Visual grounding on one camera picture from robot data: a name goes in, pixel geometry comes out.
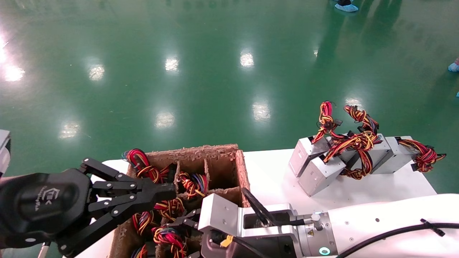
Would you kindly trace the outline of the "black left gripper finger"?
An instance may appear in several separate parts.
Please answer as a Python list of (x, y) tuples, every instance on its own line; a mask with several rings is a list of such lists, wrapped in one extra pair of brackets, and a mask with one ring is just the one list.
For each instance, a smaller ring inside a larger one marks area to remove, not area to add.
[(102, 179), (92, 183), (93, 193), (98, 197), (133, 194), (142, 198), (176, 198), (172, 183), (153, 183), (149, 178), (133, 178), (92, 158), (83, 160), (80, 167), (82, 173)]

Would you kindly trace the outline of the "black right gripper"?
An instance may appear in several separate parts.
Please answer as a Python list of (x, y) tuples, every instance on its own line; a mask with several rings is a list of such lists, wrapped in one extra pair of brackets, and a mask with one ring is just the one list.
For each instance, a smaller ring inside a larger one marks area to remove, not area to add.
[[(188, 226), (197, 230), (201, 209), (177, 217), (167, 227)], [(231, 233), (233, 241), (220, 246), (225, 233), (221, 230), (202, 230), (200, 251), (188, 254), (187, 258), (297, 258), (300, 243), (297, 230), (238, 230)]]

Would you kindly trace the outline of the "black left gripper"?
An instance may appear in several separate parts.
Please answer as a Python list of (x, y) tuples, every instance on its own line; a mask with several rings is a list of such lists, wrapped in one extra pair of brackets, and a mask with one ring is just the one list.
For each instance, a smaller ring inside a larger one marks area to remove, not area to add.
[[(74, 168), (1, 179), (1, 248), (27, 248), (53, 241), (85, 212), (91, 181)], [(152, 210), (175, 193), (137, 193), (77, 233), (57, 240), (60, 253), (75, 257), (136, 213)]]

